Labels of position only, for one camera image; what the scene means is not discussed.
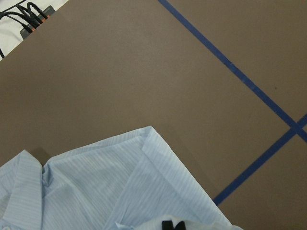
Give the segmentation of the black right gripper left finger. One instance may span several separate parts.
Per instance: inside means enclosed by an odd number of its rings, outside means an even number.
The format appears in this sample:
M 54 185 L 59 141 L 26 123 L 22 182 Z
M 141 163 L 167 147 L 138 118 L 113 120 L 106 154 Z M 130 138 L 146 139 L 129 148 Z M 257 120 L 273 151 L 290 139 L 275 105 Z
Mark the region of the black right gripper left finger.
M 171 220 L 164 220 L 162 221 L 162 230 L 173 230 L 173 222 Z

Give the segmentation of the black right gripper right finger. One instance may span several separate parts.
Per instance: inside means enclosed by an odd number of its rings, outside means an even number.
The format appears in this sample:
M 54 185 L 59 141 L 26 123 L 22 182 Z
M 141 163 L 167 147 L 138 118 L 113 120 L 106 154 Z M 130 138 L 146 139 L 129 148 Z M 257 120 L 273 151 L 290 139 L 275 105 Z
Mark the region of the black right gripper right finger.
M 179 222 L 175 227 L 174 230 L 186 230 L 185 222 Z

